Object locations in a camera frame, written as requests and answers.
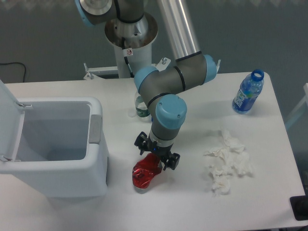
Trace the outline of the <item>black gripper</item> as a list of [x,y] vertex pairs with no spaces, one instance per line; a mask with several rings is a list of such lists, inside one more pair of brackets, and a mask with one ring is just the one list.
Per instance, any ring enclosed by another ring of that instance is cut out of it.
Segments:
[[143,131],[137,136],[134,145],[138,147],[140,155],[142,155],[145,151],[150,152],[150,154],[146,156],[146,160],[149,161],[149,163],[158,164],[158,162],[161,161],[164,164],[164,171],[167,168],[175,170],[179,164],[180,155],[170,151],[173,145],[169,145],[167,147],[158,146],[157,142],[152,142],[148,139],[147,135]]

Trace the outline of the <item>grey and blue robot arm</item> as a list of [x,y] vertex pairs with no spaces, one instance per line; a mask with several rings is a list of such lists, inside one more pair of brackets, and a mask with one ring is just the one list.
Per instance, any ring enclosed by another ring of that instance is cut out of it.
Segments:
[[187,113],[179,93],[203,85],[217,74],[213,58],[203,55],[199,48],[187,2],[158,1],[176,61],[174,67],[162,71],[152,65],[138,70],[132,61],[134,56],[139,63],[146,59],[137,50],[150,45],[158,32],[155,19],[144,10],[144,1],[77,0],[75,4],[84,23],[105,23],[107,39],[122,54],[117,66],[127,68],[153,118],[149,135],[141,133],[135,145],[141,153],[158,156],[165,168],[175,169],[180,155],[172,153],[171,148]]

